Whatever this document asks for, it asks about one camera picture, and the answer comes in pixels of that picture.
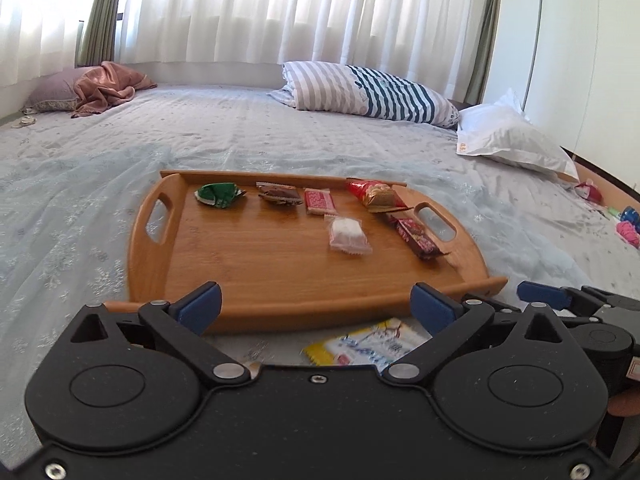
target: purple pillow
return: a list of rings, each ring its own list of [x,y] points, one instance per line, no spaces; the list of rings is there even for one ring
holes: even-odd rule
[[[65,68],[47,77],[31,92],[22,110],[31,108],[34,112],[73,111],[76,109],[78,96],[74,92],[74,84],[93,66],[79,68]]]

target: tray handle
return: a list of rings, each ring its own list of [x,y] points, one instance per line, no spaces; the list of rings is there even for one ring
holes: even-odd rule
[[[455,216],[444,206],[415,189],[400,186],[392,187],[404,203],[414,209],[412,215],[415,221],[425,227],[429,236],[434,238],[438,248],[443,253],[446,253],[444,258],[447,263],[456,269],[465,282],[480,282],[489,277],[489,272],[486,268],[482,253],[480,249],[478,249],[478,245],[476,245],[471,235]],[[420,219],[417,213],[425,207],[431,209],[442,221],[455,231],[455,235],[451,240],[444,241],[438,238],[429,226]]]
[[[162,299],[187,188],[182,177],[173,174],[156,183],[143,200],[129,239],[127,277],[130,301]],[[158,242],[146,232],[157,200],[166,207],[166,221]]]

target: striped pillow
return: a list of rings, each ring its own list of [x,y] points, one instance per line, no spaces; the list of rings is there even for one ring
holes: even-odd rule
[[[286,84],[270,95],[298,110],[323,110],[450,128],[458,110],[437,92],[394,75],[323,61],[284,64]]]

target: snack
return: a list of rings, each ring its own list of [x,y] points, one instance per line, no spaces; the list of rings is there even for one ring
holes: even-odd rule
[[[312,215],[338,215],[328,189],[305,189],[306,212]]]
[[[294,186],[272,184],[271,182],[256,182],[255,187],[258,188],[258,196],[267,202],[273,202],[279,205],[302,204],[302,199]]]
[[[313,364],[375,365],[384,370],[431,338],[421,336],[395,317],[341,337],[315,343],[303,352]]]
[[[329,215],[324,219],[329,223],[329,247],[349,254],[372,252],[359,220]]]
[[[347,189],[371,213],[385,213],[409,209],[389,184],[379,180],[347,179]]]
[[[402,237],[409,248],[421,260],[431,260],[436,256],[442,256],[442,251],[436,243],[431,240],[429,235],[424,231],[422,225],[416,222],[406,213],[389,213],[386,216],[396,231]]]
[[[233,200],[246,193],[239,189],[233,182],[220,182],[205,184],[194,192],[196,200],[203,204],[212,205],[220,209],[226,209]]]

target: blue gripper pad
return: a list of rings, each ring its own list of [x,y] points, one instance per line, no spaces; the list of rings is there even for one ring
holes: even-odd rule
[[[455,311],[443,300],[436,298],[418,285],[409,295],[411,314],[432,336],[456,320]]]
[[[517,293],[522,301],[527,303],[542,301],[554,310],[562,310],[571,306],[571,296],[556,286],[522,282],[518,285]]]
[[[184,305],[179,306],[179,310],[171,312],[170,307],[172,317],[197,335],[204,333],[207,327],[216,320],[222,309],[222,290],[217,283],[211,285],[203,285],[196,290],[199,292],[204,289],[200,294],[194,296],[190,294],[172,305],[172,307],[178,306],[178,303],[187,300]]]

